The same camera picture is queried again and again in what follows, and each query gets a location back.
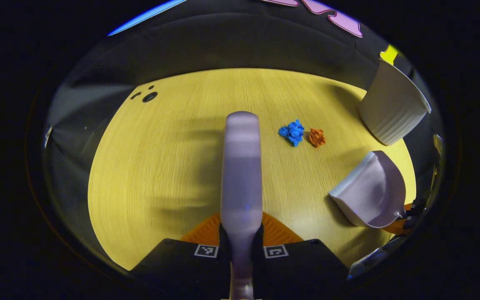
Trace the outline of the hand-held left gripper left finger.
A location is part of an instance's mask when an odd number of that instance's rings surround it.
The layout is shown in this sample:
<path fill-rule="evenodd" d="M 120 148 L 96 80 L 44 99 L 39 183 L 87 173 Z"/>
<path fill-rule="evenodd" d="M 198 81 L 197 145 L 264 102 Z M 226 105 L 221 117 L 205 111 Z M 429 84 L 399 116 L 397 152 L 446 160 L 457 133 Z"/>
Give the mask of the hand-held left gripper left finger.
<path fill-rule="evenodd" d="M 228 250 L 220 214 L 215 213 L 179 240 L 162 239 L 130 274 L 169 294 L 229 294 Z"/>

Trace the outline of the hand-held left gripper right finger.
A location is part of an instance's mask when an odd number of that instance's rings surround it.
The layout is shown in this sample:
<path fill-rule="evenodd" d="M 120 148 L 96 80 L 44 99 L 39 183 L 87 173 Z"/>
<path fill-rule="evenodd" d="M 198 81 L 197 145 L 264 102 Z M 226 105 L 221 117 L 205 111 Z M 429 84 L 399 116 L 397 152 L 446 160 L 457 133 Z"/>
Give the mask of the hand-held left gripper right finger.
<path fill-rule="evenodd" d="M 269 213 L 263 213 L 252 245 L 256 295 L 328 295 L 349 270 L 319 239 L 304 240 Z"/>

